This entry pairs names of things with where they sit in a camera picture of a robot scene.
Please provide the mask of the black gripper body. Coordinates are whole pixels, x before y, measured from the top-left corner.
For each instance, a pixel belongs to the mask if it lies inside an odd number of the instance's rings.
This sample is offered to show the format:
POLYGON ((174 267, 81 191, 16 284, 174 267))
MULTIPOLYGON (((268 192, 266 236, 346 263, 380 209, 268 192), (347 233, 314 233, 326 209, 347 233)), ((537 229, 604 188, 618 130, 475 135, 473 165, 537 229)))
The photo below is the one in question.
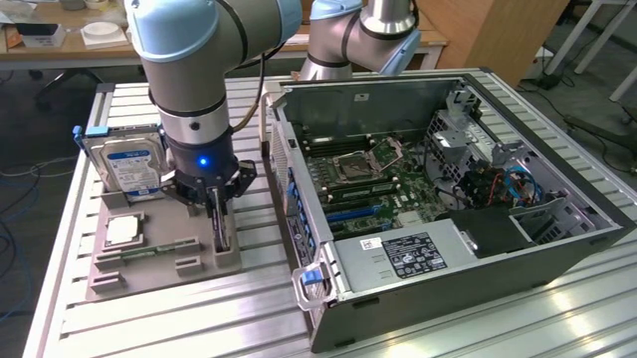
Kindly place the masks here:
POLYGON ((194 178, 204 178, 214 186, 226 183, 234 176, 239 164, 232 149, 232 134, 224 132, 212 142, 187 144, 169 136, 165 138, 176 170, 194 178))

